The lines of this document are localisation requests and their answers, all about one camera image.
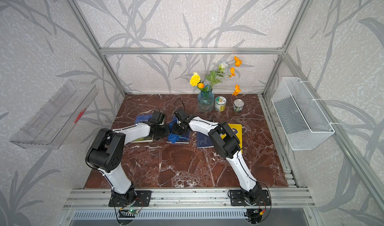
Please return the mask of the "yellow book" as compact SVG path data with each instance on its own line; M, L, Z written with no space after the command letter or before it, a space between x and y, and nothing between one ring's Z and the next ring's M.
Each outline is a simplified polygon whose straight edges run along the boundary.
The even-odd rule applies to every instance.
M228 124L229 127L232 129L234 134L238 137L240 143L240 149L241 152L243 153L243 127L241 124Z

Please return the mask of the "dark navy Chinese book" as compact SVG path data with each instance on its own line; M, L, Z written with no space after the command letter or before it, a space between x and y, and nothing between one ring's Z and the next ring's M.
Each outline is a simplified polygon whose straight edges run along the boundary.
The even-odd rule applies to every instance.
M213 148L213 147L214 145L210 140L209 136L204 135L203 133L197 132L197 148L198 149Z

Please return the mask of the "blue cloth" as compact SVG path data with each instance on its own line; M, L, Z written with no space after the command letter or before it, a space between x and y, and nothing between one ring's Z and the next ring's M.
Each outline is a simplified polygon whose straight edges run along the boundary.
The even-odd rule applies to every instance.
M169 134L167 142L175 144L180 139L180 136L177 134Z

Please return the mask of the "Animal Farm book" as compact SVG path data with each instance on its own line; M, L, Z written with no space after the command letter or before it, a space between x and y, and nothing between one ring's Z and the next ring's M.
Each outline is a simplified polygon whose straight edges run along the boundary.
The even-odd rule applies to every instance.
M138 122L141 122L141 121L148 121L151 117L152 117L152 115L137 116L135 123L137 124ZM153 141L152 136L141 137L141 138L134 140L134 142L136 142L136 143L147 143L147 142L152 142L152 141Z

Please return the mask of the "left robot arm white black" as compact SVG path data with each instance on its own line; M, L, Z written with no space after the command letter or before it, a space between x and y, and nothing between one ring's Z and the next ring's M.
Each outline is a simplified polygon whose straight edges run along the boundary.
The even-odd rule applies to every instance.
M120 129L99 130L86 157L86 164L102 173L112 187L112 194L127 202L136 198L135 187L122 167L124 146L139 138L151 136L158 140L170 134L166 115L154 111L147 121Z

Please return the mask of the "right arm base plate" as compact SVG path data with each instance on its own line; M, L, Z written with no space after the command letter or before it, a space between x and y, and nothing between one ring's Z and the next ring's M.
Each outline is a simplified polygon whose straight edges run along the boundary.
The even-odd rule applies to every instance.
M231 206L260 206L266 207L271 206L271 195L268 190L262 190L259 194L258 199L254 204L249 204L246 202L244 193L241 190L229 190L228 197L231 200Z

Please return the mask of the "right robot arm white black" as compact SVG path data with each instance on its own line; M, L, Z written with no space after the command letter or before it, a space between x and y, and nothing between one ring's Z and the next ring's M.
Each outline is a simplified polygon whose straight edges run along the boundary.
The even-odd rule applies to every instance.
M262 187L245 163L240 139L228 123L210 122L198 116L189 115L182 108L177 109L174 115L177 118L177 123L173 125L173 133L181 135L190 130L208 136L217 154L230 163L239 180L247 204L250 206L256 204Z

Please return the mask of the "Little Prince blue book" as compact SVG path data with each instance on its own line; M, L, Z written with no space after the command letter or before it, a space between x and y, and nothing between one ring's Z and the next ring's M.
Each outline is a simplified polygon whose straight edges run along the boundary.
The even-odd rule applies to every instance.
M170 134L173 134L173 124L177 121L176 116L173 116L171 122L169 123ZM179 136L180 139L175 144L188 144L190 142L190 131L187 131L185 134Z

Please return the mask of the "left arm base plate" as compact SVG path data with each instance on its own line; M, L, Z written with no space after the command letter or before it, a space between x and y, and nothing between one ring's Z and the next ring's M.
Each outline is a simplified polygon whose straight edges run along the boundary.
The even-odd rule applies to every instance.
M111 191L109 207L148 207L151 200L151 191L129 191L126 194L118 194Z

